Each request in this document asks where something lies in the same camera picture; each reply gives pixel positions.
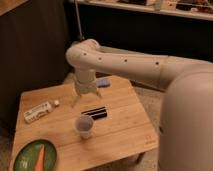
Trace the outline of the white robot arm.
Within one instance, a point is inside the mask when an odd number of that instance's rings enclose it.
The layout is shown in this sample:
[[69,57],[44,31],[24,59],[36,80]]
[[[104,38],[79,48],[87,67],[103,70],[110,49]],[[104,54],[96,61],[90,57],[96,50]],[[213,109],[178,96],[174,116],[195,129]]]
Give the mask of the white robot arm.
[[114,49],[87,39],[70,46],[75,89],[96,92],[98,72],[164,92],[158,171],[213,171],[213,62]]

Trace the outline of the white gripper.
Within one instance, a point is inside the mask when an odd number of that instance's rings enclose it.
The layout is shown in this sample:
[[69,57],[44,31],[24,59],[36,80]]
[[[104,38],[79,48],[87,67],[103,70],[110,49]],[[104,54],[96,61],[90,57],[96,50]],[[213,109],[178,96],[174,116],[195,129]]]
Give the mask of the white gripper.
[[78,81],[76,81],[74,83],[75,85],[75,90],[76,92],[79,94],[76,94],[72,97],[71,99],[71,107],[74,107],[77,102],[80,100],[81,98],[81,94],[87,94],[87,93],[96,93],[96,95],[102,99],[102,95],[99,91],[97,91],[97,87],[96,87],[96,84],[94,82],[92,83],[89,83],[89,84],[83,84],[83,83],[80,83]]

